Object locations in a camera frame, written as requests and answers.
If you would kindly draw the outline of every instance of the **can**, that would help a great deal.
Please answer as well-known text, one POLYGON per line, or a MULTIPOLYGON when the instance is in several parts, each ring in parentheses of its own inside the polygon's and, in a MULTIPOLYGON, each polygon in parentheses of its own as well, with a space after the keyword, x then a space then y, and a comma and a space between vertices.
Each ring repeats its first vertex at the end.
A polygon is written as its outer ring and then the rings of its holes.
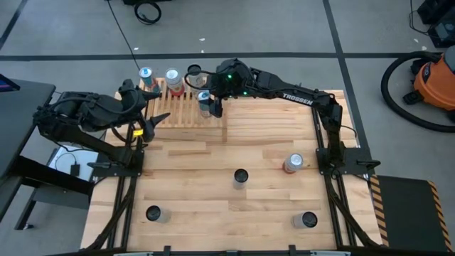
POLYGON ((177 69, 169 68, 168 70, 166 70, 164 79, 166 80, 166 83, 168 85, 169 92, 173 96, 180 96, 185 92, 182 77, 177 69))
POLYGON ((199 101, 199 113, 204 118, 210 117, 210 105, 209 100, 210 93, 207 90, 201 91, 198 94, 198 101, 199 101))
POLYGON ((313 212, 305 212, 292 216, 294 228, 314 228, 318 224, 318 217, 313 212))
POLYGON ((144 82, 146 90, 150 92, 160 92, 158 81, 156 81, 154 71, 149 67, 141 68, 139 71, 139 77, 144 82))
MULTIPOLYGON (((199 65, 192 64, 188 67, 187 71, 188 71, 189 83, 192 86, 197 87, 197 88, 201 88, 202 86, 204 86, 204 78, 202 76, 199 65)), ((200 92, 200 90, 191 88, 191 92, 193 93, 193 95, 197 95, 200 92)))
POLYGON ((301 154, 291 154, 283 163, 283 171, 288 174, 293 174, 294 172, 301 169, 304 165, 304 158, 301 154))
POLYGON ((150 221, 167 223, 171 219, 171 211, 158 206, 150 206, 147 209, 145 216, 147 217, 147 220, 150 221))
POLYGON ((248 172, 244 169, 238 169, 234 173, 234 188, 240 190, 245 187, 248 180, 248 172))

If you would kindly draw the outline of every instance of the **wooden table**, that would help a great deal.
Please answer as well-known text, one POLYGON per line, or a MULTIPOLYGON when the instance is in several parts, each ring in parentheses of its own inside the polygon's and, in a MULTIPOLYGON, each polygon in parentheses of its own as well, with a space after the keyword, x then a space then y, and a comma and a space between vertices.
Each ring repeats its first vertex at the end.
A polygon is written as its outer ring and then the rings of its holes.
MULTIPOLYGON (((330 92, 343 106, 343 124, 352 127, 343 91, 330 92)), ((128 251, 162 251, 165 245, 173 251, 288 250, 288 245, 298 250, 336 248, 315 155, 311 108, 279 99, 228 100, 223 102, 225 119, 203 121, 212 124, 211 131, 198 133, 198 128, 206 128, 187 121, 179 124, 179 116, 188 120, 191 110, 191 103, 181 100, 186 99, 164 95, 149 108, 155 115, 171 110, 174 121, 157 129, 155 140, 146 148, 128 251), (282 171, 283 160, 291 153, 304 156, 304 168, 296 174, 282 171), (232 179, 240 168, 250 178, 246 189, 237 191, 232 179), (171 210, 170 222, 148 221, 145 212, 151 205, 171 210), (294 229, 291 217, 307 210, 317 215, 318 225, 294 229)), ((352 131, 342 129, 341 138, 347 146, 356 146, 352 131)), ((122 144, 110 131, 106 141, 122 144)), ((367 183, 354 176, 344 176, 344 181, 351 213, 381 243, 367 183)), ((116 187, 117 178, 106 178, 95 187, 81 247, 93 242, 110 219, 116 187)), ((343 217, 338 215, 348 244, 343 217)), ((116 245, 123 221, 119 223, 116 245)))

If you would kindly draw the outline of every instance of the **concrete floor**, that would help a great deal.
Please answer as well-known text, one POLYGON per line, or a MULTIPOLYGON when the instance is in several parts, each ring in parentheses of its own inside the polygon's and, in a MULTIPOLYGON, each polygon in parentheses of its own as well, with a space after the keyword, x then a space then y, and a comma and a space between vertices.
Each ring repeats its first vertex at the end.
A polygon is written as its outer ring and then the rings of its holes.
MULTIPOLYGON (((0 73, 11 78, 52 83, 58 91, 108 95, 113 95, 124 79, 139 82, 134 62, 119 60, 122 55, 128 55, 129 50, 106 1, 22 2, 25 6, 21 15, 3 47, 0 44, 0 73), (46 58, 47 61, 5 61, 12 55, 26 55, 29 60, 46 58), (81 55, 104 56, 84 60, 81 55)), ((421 2, 415 0, 414 7, 421 2)), ((20 3, 21 0, 0 1, 0 35, 9 26, 20 3)), ((153 67, 158 76, 163 76, 169 67, 185 70, 192 63, 214 70, 222 60, 204 58, 204 55, 190 59, 184 53, 203 50, 236 56, 235 53, 282 52, 296 54, 288 54, 288 58, 265 58, 265 55, 242 60, 252 67, 276 73, 287 82, 301 82, 306 87, 347 91, 353 88, 371 153, 382 162, 376 173, 435 182, 446 224, 450 231, 455 230, 452 203, 455 200, 452 188, 455 159, 450 150, 455 135, 416 127, 385 106, 380 79, 393 59, 348 58, 344 74, 337 59, 342 56, 340 50, 344 53, 407 53, 423 48, 437 51, 429 38, 408 27, 408 0, 173 0, 159 4, 163 17, 155 26, 140 24, 132 7, 124 6, 120 0, 111 3, 131 47, 139 48, 134 51, 136 54, 170 54, 171 59, 138 60, 139 66, 153 67), (341 43, 338 50, 333 44, 333 31, 326 15, 327 3, 341 43), (332 54, 305 58, 309 55, 297 53, 332 54)), ((423 28, 418 17, 415 23, 423 28)), ((392 77, 391 91, 397 99, 408 90, 410 78, 405 67, 392 77)), ((352 95, 349 100, 351 106, 354 105, 352 95)), ((411 110, 425 118, 446 122, 437 110, 425 106, 411 110)), ((23 155, 45 163, 53 148, 51 142, 35 133, 23 155)), ((46 255, 77 250, 85 210, 38 203, 30 218, 36 229, 13 230, 30 192, 27 187, 20 189, 0 223, 2 255, 46 255)))

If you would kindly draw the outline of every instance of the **orange vacuum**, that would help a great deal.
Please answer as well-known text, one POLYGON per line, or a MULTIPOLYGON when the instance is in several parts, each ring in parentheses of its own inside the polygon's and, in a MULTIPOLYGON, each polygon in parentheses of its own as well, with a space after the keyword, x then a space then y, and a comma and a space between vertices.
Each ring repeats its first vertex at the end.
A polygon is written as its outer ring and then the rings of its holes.
POLYGON ((393 71, 408 60, 414 60, 411 71, 416 75, 414 91, 406 94, 403 100, 408 105, 426 102, 447 111, 450 120, 455 122, 455 46, 442 55, 417 51, 398 58, 385 71, 381 81, 381 93, 387 105, 405 119, 427 129, 438 132, 455 132, 455 126, 447 126, 420 119, 402 109, 390 96, 388 83, 393 71))

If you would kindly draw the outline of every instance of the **black desk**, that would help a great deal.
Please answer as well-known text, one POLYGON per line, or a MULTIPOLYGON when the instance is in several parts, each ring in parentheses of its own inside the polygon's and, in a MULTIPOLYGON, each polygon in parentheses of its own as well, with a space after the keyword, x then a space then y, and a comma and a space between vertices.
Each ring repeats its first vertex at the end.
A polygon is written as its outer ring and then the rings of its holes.
MULTIPOLYGON (((43 184, 90 195, 92 184, 20 156, 31 136, 33 113, 49 103, 54 85, 14 80, 21 89, 0 92, 0 221, 21 184, 38 188, 43 184)), ((35 201, 31 199, 18 223, 25 224, 35 201)))

